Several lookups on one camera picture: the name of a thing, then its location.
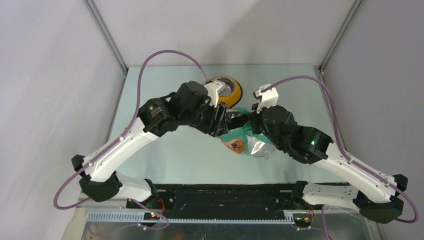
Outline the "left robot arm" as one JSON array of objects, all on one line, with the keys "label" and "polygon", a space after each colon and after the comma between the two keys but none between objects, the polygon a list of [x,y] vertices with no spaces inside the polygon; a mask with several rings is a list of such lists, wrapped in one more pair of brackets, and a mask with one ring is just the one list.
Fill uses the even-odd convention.
[{"label": "left robot arm", "polygon": [[158,192],[152,181],[125,176],[117,171],[118,167],[179,126],[190,126],[212,137],[227,133],[227,106],[219,102],[219,93],[225,88],[221,81],[204,85],[190,81],[176,92],[147,100],[120,135],[91,155],[72,158],[72,165],[81,176],[81,191],[95,202],[120,197],[138,201],[145,208],[156,206]]}]

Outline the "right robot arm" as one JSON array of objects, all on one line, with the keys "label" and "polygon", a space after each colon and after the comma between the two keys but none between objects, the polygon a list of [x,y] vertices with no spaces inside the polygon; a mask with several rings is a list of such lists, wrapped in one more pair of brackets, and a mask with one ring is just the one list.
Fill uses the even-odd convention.
[{"label": "right robot arm", "polygon": [[290,194],[295,208],[342,207],[381,224],[400,219],[404,202],[399,195],[408,185],[404,175],[386,175],[363,165],[339,148],[326,133],[298,125],[293,114],[279,105],[260,112],[231,110],[225,119],[229,130],[242,130],[261,137],[295,161],[325,169],[344,180],[343,184],[297,181]]}]

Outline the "green pet food bag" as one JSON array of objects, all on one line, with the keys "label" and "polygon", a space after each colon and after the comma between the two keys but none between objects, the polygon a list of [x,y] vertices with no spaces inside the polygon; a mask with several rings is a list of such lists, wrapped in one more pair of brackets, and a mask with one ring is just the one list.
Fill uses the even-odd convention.
[{"label": "green pet food bag", "polygon": [[277,151],[276,147],[262,133],[253,134],[249,121],[240,127],[229,129],[228,133],[218,138],[236,154],[270,158]]}]

